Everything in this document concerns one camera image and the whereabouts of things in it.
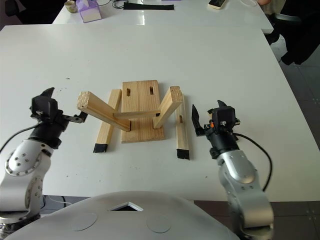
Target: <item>wooden leg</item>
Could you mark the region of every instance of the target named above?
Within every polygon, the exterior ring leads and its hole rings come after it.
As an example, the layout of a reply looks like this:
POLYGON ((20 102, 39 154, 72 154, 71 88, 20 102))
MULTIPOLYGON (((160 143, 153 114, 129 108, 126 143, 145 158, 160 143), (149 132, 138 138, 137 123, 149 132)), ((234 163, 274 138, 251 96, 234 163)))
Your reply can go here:
MULTIPOLYGON (((108 105, 113 109, 117 110, 119 108, 120 100, 121 100, 121 89, 113 89, 109 96, 108 105)), ((101 122, 101 127, 100 127, 98 137, 96 139, 96 143, 93 149, 94 153, 104 153, 107 151, 113 130, 114 130, 113 125, 106 123, 104 121, 101 122)))
POLYGON ((159 129, 170 117, 170 115, 183 102, 182 93, 179 86, 171 86, 160 103, 160 115, 153 118, 153 128, 159 129))
POLYGON ((175 110, 176 155, 179 159, 190 159, 185 119, 185 98, 182 95, 182 104, 175 110))
POLYGON ((77 108, 123 131, 130 131, 130 121, 114 117, 117 111, 89 91, 82 91, 78 97, 77 108))

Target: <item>cup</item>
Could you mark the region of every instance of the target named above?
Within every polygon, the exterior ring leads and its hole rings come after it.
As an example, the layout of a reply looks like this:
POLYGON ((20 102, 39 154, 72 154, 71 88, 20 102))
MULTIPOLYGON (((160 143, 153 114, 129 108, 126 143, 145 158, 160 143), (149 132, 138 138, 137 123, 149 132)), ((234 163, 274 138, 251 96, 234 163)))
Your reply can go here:
POLYGON ((64 3, 65 8, 72 14, 77 12, 76 1, 69 0, 64 3))

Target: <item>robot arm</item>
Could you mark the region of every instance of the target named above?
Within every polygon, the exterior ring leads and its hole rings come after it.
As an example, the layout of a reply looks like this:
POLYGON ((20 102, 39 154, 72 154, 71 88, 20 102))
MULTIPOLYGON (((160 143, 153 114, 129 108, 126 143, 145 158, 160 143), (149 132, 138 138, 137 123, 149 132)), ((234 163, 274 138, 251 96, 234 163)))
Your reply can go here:
POLYGON ((51 165, 50 157, 61 144, 60 134, 69 122, 83 123, 87 114, 67 116, 51 98, 54 88, 32 99, 32 118, 39 124, 5 160, 0 183, 0 239, 40 217, 43 179, 51 165))
POLYGON ((219 165, 219 180, 229 204, 232 227, 240 239, 270 240, 274 215, 266 194, 261 190, 258 172, 239 149, 233 127, 240 121, 235 109, 219 101, 210 109, 209 124, 200 126, 199 114, 192 106, 192 122, 197 136, 205 135, 212 145, 210 154, 219 165))

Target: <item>phone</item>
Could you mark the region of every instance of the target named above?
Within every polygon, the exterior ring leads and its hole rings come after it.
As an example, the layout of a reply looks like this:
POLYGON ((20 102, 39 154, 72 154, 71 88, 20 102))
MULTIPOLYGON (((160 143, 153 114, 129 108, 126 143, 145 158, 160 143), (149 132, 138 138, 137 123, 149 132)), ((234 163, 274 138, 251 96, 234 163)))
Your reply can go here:
POLYGON ((211 0, 208 6, 214 9, 221 9, 227 0, 211 0))

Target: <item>gray floor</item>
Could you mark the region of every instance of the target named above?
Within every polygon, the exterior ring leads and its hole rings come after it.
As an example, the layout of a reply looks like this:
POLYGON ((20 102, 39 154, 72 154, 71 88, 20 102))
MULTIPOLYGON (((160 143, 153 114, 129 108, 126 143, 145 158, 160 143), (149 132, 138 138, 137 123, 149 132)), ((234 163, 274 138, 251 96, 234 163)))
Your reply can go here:
MULTIPOLYGON (((62 201, 60 196, 50 197, 62 201)), ((84 199, 86 197, 65 197, 65 200, 72 204, 84 199)), ((194 204, 232 229, 227 202, 194 201, 194 204)), ((320 201, 272 202, 271 205, 274 211, 273 240, 320 240, 320 201)), ((54 202, 47 197, 41 214, 51 214, 63 206, 62 203, 54 202)))
POLYGON ((280 61, 287 51, 282 37, 271 49, 320 148, 320 46, 303 64, 289 66, 280 61))

